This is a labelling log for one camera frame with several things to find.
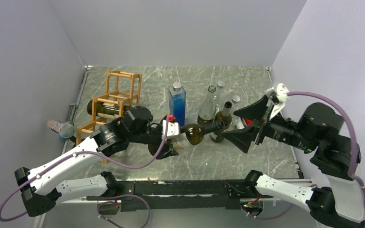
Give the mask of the dark green wine bottle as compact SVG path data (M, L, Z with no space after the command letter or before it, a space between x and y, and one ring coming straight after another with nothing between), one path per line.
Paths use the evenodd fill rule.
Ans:
M133 107L129 106L129 105L123 105L122 115L120 114L120 107L113 103L97 101L95 103L95 108L96 108L97 117L103 117L105 119L116 119L116 118L124 115L127 111L129 111ZM89 101L89 103L87 104L86 110L89 115L92 115L93 100Z

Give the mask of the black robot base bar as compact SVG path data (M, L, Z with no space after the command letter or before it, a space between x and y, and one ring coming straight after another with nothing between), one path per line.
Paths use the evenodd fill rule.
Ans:
M135 196L143 198L150 209L240 209L242 203L259 196L242 180L136 180L119 181L117 187L122 212L146 208Z

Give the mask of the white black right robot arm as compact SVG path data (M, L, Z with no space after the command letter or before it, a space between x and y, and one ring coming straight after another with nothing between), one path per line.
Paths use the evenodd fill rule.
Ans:
M235 111L252 120L247 127L223 133L223 137L242 152L251 143L260 144L268 137L281 143L312 152L311 163L327 177L328 187L300 187L279 181L252 170L243 181L248 197L272 196L310 213L317 222L332 228L365 227L365 184L355 171L361 153L351 120L332 100L314 93L319 99L307 107L298 122L274 113L282 108L290 92L264 95L257 102Z

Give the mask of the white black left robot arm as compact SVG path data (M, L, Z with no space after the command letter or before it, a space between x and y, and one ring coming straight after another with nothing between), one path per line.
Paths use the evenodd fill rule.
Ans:
M156 145L158 149L153 158L160 159L169 151L165 148L166 141L180 134L180 125L172 115L166 115L161 123L152 123L152 119L146 107L134 107L123 117L100 126L75 148L54 160L33 169L17 169L15 177L26 213L36 217L59 203L84 196L114 198L118 187L109 172L78 180L68 180L68 177L100 159L109 159L126 150L130 143Z

